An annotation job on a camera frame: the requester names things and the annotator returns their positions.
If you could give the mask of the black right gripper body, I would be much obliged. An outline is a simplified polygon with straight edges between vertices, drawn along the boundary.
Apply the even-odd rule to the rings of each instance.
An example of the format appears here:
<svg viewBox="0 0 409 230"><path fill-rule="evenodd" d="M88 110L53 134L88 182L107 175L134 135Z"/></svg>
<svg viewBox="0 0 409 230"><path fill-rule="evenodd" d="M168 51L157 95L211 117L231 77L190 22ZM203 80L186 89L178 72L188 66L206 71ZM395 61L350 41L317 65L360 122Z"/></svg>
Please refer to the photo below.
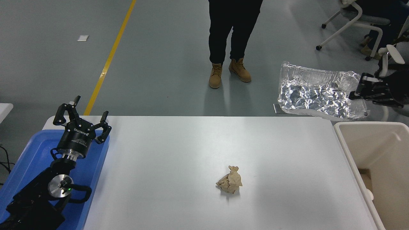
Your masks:
<svg viewBox="0 0 409 230"><path fill-rule="evenodd" d="M397 103L409 104L409 70L402 69L387 76L390 94Z"/></svg>

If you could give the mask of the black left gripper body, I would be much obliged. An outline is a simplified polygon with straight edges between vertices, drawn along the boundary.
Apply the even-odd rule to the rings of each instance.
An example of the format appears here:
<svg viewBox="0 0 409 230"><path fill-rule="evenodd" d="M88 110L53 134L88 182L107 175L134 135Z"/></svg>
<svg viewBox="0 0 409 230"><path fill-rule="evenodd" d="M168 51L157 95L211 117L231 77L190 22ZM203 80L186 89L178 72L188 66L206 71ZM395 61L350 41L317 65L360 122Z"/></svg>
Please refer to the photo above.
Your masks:
<svg viewBox="0 0 409 230"><path fill-rule="evenodd" d="M86 158L92 140L96 137L96 132L91 127L93 124L84 119L68 122L58 143L58 154Z"/></svg>

